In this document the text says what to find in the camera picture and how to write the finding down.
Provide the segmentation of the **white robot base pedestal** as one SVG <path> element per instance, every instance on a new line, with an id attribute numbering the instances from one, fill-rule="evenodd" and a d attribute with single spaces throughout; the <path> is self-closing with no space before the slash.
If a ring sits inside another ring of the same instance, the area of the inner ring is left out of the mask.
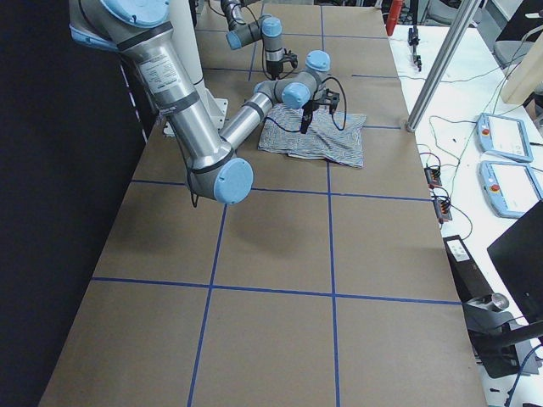
<path id="1" fill-rule="evenodd" d="M 166 119 L 179 148 L 189 153 L 228 152 L 221 138 L 228 101 L 216 99 L 204 83 L 188 1 L 169 1 L 168 20 L 152 38 L 157 45 L 159 84 L 151 86 L 159 116 Z"/>

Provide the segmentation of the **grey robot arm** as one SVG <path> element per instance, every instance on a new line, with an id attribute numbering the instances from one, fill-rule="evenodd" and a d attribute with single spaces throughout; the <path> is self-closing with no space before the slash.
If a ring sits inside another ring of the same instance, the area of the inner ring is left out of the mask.
<path id="1" fill-rule="evenodd" d="M 298 68 L 298 57 L 283 44 L 281 20 L 271 14 L 263 14 L 246 22 L 242 9 L 252 11 L 249 5 L 254 1 L 220 1 L 221 11 L 228 23 L 226 39 L 232 50 L 249 44 L 262 42 L 262 68 L 269 80 L 285 79 Z"/>
<path id="2" fill-rule="evenodd" d="M 310 52 L 296 76 L 280 78 L 289 54 L 283 47 L 281 21 L 269 14 L 251 23 L 240 9 L 245 1 L 223 1 L 231 49 L 261 42 L 269 81 L 225 124 L 211 115 L 214 101 L 204 86 L 194 33 L 195 7 L 189 1 L 71 1 L 70 32 L 81 45 L 119 54 L 129 60 L 146 92 L 167 119 L 186 167 L 192 200 L 200 197 L 236 204 L 247 197 L 254 181 L 249 162 L 237 148 L 283 103 L 303 109 L 300 132 L 306 133 L 312 113 L 321 105 L 335 109 L 339 95 L 325 87 L 331 59 Z"/>

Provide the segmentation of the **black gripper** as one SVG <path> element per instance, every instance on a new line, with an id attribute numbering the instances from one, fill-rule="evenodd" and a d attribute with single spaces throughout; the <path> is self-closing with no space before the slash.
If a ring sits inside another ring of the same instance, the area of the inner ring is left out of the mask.
<path id="1" fill-rule="evenodd" d="M 311 116 L 313 112 L 318 110 L 321 106 L 328 107 L 328 113 L 334 115 L 338 107 L 340 100 L 340 95 L 338 92 L 331 91 L 330 89 L 325 88 L 323 94 L 317 99 L 310 99 L 303 106 L 303 116 L 300 124 L 299 132 L 301 134 L 306 134 L 309 125 L 311 124 Z"/>
<path id="2" fill-rule="evenodd" d="M 291 70 L 282 76 L 285 64 L 289 64 Z M 282 79 L 290 75 L 298 67 L 298 64 L 298 56 L 286 48 L 277 51 L 265 51 L 265 75 L 267 79 Z"/>

